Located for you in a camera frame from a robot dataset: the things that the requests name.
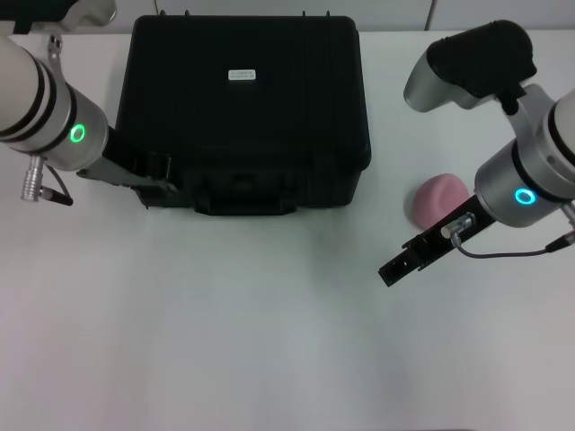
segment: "metal connector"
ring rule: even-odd
[[[40,190],[42,187],[42,169],[44,168],[44,159],[41,155],[33,155],[30,158],[30,166],[26,172],[24,185],[22,187],[21,199],[26,202],[38,202]]]
[[[569,220],[569,224],[573,227],[573,230],[575,230],[575,205],[570,202],[569,204],[563,205],[561,210]]]
[[[453,222],[446,224],[441,228],[441,235],[446,240],[451,240],[454,247],[461,247],[461,237],[459,234],[465,229],[470,228],[475,224],[475,215],[473,213],[467,213],[457,218]]]

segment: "black case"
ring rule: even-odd
[[[229,79],[243,70],[256,79]],[[348,205],[371,160],[355,23],[142,17],[117,131],[137,150],[169,154],[176,190],[133,187],[148,207],[220,216]]]

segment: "wall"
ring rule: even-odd
[[[526,29],[575,28],[573,0],[438,0],[431,30],[464,30],[494,20]]]
[[[154,14],[154,0],[116,0],[118,16],[103,28],[80,33],[131,33],[141,15]],[[168,14],[348,15],[361,31],[423,30],[431,0],[157,0]],[[507,19],[527,29],[575,28],[573,0],[437,0],[430,30],[463,30]]]

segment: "pink object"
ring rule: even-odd
[[[469,198],[464,182],[451,173],[433,177],[421,186],[413,201],[413,220],[424,231]]]

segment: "black cable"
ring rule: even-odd
[[[438,4],[438,0],[431,0],[431,6],[429,8],[428,19],[425,21],[425,27],[423,30],[429,31],[429,27],[431,27],[431,20],[433,19],[433,15],[435,13],[435,7]]]
[[[464,250],[462,247],[457,247],[457,249],[468,258],[472,259],[498,259],[498,258],[530,258],[532,256],[541,256],[547,254],[547,250],[539,251],[527,251],[524,253],[492,253],[492,254],[473,254],[469,251]]]
[[[62,189],[62,192],[68,197],[71,198],[70,196],[70,192],[68,191],[66,184],[64,184],[64,182],[62,181],[62,179],[60,178],[60,176],[58,175],[58,173],[56,172],[56,170],[51,167],[50,165],[46,165],[46,167],[48,168],[48,170],[50,172],[52,172],[52,175],[54,175],[54,178],[56,179],[57,183],[60,185],[60,188]]]

